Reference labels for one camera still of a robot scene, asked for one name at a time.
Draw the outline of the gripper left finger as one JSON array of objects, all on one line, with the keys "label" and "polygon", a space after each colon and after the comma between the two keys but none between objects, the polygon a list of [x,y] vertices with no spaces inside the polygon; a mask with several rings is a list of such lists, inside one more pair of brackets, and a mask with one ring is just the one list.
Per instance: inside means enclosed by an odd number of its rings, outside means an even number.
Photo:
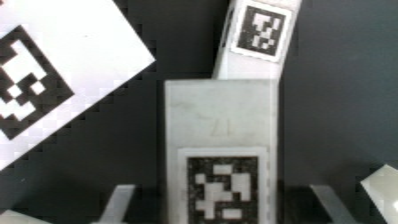
[{"label": "gripper left finger", "polygon": [[90,224],[128,224],[124,222],[124,215],[128,211],[131,197],[135,194],[135,189],[135,184],[120,184],[115,186],[99,220]]}]

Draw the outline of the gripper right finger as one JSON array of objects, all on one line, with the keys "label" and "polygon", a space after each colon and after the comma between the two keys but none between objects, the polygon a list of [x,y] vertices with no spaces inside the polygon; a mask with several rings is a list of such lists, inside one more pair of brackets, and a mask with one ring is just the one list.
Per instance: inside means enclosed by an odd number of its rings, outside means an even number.
[{"label": "gripper right finger", "polygon": [[330,217],[328,224],[359,224],[330,186],[311,185],[311,190]]}]

